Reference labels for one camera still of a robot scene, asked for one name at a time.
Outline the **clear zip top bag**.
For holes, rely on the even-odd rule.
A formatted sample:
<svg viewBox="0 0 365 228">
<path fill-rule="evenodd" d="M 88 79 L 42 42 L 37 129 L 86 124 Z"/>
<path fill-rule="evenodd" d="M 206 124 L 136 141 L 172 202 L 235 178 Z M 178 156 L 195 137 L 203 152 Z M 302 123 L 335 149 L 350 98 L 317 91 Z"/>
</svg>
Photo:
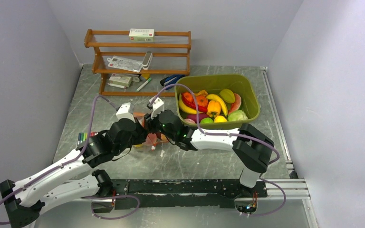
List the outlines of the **clear zip top bag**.
<svg viewBox="0 0 365 228">
<path fill-rule="evenodd" d="M 144 113 L 134 112 L 133 116 L 138 120 L 140 125 L 144 127 L 145 125 L 145 119 Z M 156 149 L 157 145 L 162 145 L 163 143 L 168 143 L 169 140 L 166 138 L 166 136 L 160 132 L 156 133 L 148 133 L 146 140 L 142 144 L 133 145 L 136 149 L 143 149 L 143 148 L 149 148 L 151 151 L 154 151 Z"/>
</svg>

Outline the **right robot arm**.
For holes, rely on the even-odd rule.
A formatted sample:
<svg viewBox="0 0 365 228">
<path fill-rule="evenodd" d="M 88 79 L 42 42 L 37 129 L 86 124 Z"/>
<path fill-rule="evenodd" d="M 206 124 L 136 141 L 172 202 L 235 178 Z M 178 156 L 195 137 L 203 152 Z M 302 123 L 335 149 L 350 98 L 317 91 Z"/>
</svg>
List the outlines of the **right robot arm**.
<svg viewBox="0 0 365 228">
<path fill-rule="evenodd" d="M 205 149 L 234 152 L 244 168 L 237 189 L 240 195 L 250 196 L 256 182 L 267 171 L 274 142 L 249 123 L 229 130 L 209 130 L 184 125 L 171 110 L 158 115 L 146 114 L 144 127 L 150 133 L 161 133 L 185 151 Z"/>
</svg>

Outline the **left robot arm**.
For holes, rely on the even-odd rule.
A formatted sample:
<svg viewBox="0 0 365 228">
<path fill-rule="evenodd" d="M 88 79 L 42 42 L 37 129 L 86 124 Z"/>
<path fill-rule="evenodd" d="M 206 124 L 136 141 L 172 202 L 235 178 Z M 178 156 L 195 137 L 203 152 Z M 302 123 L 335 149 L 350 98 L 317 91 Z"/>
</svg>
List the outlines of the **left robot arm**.
<svg viewBox="0 0 365 228">
<path fill-rule="evenodd" d="M 114 196 L 109 175 L 96 167 L 114 161 L 125 149 L 142 144 L 147 135 L 148 131 L 136 118 L 122 118 L 42 171 L 23 180 L 3 181 L 0 192 L 8 224 L 23 228 L 44 212 L 68 201 Z"/>
</svg>

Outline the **green lime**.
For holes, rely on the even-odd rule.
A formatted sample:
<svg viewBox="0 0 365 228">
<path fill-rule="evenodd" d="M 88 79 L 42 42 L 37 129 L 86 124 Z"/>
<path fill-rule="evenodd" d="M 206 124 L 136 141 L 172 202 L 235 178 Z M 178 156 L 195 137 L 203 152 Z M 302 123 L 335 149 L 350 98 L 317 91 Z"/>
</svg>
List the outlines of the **green lime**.
<svg viewBox="0 0 365 228">
<path fill-rule="evenodd" d="M 201 119 L 200 124 L 211 124 L 214 123 L 213 119 L 210 117 L 206 117 Z"/>
</svg>

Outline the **orange mini pumpkin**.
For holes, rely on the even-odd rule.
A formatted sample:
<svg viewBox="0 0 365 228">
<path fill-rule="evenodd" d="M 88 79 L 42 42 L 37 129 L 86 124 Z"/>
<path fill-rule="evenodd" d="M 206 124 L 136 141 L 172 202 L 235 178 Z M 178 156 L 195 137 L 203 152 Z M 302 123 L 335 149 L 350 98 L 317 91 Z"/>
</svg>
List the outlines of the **orange mini pumpkin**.
<svg viewBox="0 0 365 228">
<path fill-rule="evenodd" d="M 205 96 L 198 95 L 195 98 L 196 98 L 198 106 L 207 108 L 209 101 Z"/>
</svg>

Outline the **blue stapler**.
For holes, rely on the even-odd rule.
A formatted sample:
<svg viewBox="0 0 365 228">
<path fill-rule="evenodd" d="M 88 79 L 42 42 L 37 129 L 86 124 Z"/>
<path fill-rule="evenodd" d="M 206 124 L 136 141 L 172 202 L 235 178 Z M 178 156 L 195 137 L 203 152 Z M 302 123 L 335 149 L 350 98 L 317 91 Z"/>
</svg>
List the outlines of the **blue stapler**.
<svg viewBox="0 0 365 228">
<path fill-rule="evenodd" d="M 161 86 L 167 86 L 168 84 L 174 84 L 182 77 L 185 77 L 186 75 L 171 75 L 167 76 L 164 79 L 160 81 Z"/>
</svg>

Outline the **orange bell pepper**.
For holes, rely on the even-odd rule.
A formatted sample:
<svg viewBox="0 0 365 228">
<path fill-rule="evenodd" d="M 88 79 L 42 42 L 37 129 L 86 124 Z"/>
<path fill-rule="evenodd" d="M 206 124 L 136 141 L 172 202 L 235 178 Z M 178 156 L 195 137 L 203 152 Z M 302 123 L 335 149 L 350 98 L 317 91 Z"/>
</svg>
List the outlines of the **orange bell pepper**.
<svg viewBox="0 0 365 228">
<path fill-rule="evenodd" d="M 218 101 L 211 100 L 207 106 L 207 115 L 210 118 L 215 118 L 220 115 L 221 112 L 221 104 Z"/>
</svg>

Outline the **white case on shelf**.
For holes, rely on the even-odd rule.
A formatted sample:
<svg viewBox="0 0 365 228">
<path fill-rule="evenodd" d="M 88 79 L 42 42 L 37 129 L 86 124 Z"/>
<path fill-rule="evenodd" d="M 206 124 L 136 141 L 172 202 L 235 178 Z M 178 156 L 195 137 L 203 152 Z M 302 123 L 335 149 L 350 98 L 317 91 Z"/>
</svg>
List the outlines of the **white case on shelf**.
<svg viewBox="0 0 365 228">
<path fill-rule="evenodd" d="M 153 53 L 151 51 L 147 51 L 145 56 L 144 56 L 144 59 L 142 61 L 142 69 L 143 70 L 148 70 L 148 68 L 150 66 L 150 63 L 152 61 L 152 58 L 153 58 Z"/>
</svg>

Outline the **yellow green starfruit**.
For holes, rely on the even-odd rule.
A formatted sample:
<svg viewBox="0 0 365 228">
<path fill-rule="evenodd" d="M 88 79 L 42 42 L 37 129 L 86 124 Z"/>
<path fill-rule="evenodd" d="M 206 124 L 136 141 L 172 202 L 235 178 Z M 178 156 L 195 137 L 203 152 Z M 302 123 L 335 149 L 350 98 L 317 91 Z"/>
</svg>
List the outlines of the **yellow green starfruit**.
<svg viewBox="0 0 365 228">
<path fill-rule="evenodd" d="M 223 89 L 219 93 L 220 97 L 229 104 L 232 104 L 235 102 L 235 95 L 234 93 L 229 89 Z"/>
</svg>

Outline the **watermelon slice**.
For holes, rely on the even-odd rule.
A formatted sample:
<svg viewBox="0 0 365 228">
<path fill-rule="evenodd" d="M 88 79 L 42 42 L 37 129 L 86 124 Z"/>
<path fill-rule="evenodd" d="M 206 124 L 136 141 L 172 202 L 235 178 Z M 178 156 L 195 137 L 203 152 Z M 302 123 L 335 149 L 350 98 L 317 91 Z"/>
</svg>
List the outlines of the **watermelon slice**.
<svg viewBox="0 0 365 228">
<path fill-rule="evenodd" d="M 241 96 L 237 93 L 234 93 L 234 98 L 235 98 L 234 102 L 228 105 L 228 115 L 239 110 L 241 107 L 242 103 Z"/>
</svg>

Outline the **packaged item on shelf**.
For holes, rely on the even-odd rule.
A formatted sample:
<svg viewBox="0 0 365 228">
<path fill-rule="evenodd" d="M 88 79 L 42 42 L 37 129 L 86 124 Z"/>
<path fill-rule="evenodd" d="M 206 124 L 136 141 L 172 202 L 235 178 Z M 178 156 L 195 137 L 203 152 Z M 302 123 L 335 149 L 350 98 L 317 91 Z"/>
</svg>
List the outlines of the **packaged item on shelf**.
<svg viewBox="0 0 365 228">
<path fill-rule="evenodd" d="M 126 70 L 130 72 L 139 73 L 143 68 L 142 62 L 124 57 L 118 57 L 118 56 L 108 57 L 107 61 L 108 61 L 107 65 L 108 67 Z"/>
</svg>

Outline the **green cabbage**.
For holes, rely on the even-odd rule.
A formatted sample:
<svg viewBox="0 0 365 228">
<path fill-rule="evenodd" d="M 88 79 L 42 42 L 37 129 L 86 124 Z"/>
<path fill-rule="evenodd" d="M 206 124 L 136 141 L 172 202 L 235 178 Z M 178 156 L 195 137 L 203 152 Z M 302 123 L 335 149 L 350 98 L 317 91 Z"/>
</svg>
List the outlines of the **green cabbage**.
<svg viewBox="0 0 365 228">
<path fill-rule="evenodd" d="M 232 122 L 232 121 L 243 121 L 243 120 L 248 120 L 248 117 L 247 117 L 246 113 L 243 110 L 236 110 L 236 111 L 231 112 L 228 115 L 227 120 L 229 122 Z"/>
</svg>

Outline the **olive green plastic bin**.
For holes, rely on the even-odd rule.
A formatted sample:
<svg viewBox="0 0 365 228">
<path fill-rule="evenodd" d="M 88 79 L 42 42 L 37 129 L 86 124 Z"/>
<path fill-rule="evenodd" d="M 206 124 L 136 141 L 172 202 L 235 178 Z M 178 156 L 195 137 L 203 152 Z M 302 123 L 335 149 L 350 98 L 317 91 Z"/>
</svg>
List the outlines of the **olive green plastic bin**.
<svg viewBox="0 0 365 228">
<path fill-rule="evenodd" d="M 206 90 L 209 94 L 218 94 L 223 89 L 229 89 L 242 98 L 240 110 L 243 110 L 248 120 L 227 123 L 200 124 L 203 129 L 228 130 L 240 127 L 243 123 L 255 120 L 260 114 L 260 105 L 256 98 L 251 81 L 239 74 L 187 76 L 179 79 L 177 83 L 187 86 L 197 93 Z"/>
</svg>

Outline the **white red box on shelf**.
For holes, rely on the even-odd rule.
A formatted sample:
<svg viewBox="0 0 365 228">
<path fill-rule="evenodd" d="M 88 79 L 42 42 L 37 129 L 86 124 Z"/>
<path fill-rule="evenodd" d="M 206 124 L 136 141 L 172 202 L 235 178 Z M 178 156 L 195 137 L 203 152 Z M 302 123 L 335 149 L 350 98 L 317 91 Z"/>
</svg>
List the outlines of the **white red box on shelf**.
<svg viewBox="0 0 365 228">
<path fill-rule="evenodd" d="M 154 42 L 154 29 L 131 28 L 128 36 L 131 42 Z"/>
</svg>

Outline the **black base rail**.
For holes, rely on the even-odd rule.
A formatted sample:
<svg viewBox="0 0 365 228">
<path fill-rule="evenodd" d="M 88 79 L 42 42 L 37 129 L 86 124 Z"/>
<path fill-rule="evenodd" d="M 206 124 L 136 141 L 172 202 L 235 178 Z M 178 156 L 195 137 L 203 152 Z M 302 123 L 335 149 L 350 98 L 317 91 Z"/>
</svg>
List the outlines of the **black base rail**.
<svg viewBox="0 0 365 228">
<path fill-rule="evenodd" d="M 253 188 L 240 184 L 238 179 L 195 180 L 126 180 L 113 179 L 95 196 L 132 195 L 140 200 L 141 208 L 206 207 L 234 209 L 236 202 L 250 202 L 267 197 L 266 184 L 257 181 Z"/>
</svg>

